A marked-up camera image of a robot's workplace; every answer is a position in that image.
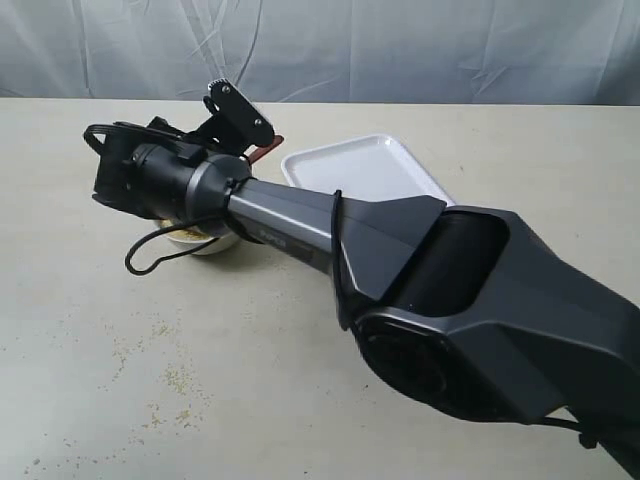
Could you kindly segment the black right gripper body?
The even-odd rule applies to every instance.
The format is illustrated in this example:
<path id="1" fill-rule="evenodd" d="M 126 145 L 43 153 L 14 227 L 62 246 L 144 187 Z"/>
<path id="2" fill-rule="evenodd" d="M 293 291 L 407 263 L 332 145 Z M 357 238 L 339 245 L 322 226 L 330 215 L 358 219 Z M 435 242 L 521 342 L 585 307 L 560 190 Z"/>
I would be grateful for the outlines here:
<path id="1" fill-rule="evenodd" d="M 149 220 L 187 218 L 187 187 L 209 151 L 200 145 L 111 133 L 100 157 L 92 198 Z"/>

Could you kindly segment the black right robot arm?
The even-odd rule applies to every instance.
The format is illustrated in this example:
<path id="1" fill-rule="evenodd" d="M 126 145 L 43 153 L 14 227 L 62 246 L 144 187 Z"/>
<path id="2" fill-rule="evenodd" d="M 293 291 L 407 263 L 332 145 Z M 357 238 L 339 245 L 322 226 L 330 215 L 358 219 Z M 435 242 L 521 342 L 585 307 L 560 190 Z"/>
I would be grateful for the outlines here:
<path id="1" fill-rule="evenodd" d="M 102 205 L 232 231 L 328 275 L 340 327 L 396 391 L 465 421 L 575 431 L 638 476 L 639 309 L 515 213 L 268 183 L 240 157 L 134 125 L 84 138 Z"/>

